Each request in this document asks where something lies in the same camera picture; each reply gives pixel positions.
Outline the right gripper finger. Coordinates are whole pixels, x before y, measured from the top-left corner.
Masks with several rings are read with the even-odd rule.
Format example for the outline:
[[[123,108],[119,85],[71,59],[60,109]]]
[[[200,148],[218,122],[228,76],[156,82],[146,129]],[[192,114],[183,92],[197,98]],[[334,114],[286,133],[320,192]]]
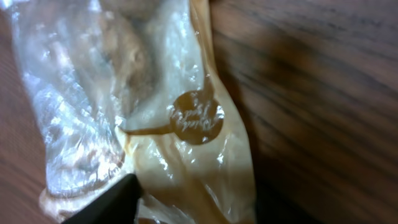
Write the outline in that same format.
[[[136,175],[128,174],[62,224],[134,224],[141,195]]]

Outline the beige plastic pouch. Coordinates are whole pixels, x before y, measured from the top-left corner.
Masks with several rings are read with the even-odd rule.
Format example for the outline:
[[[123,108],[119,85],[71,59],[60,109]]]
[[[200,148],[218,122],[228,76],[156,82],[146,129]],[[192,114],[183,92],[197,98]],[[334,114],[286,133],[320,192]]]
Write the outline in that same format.
[[[136,223],[254,223],[248,134],[208,1],[2,1],[45,145],[43,212],[70,221],[128,176]]]

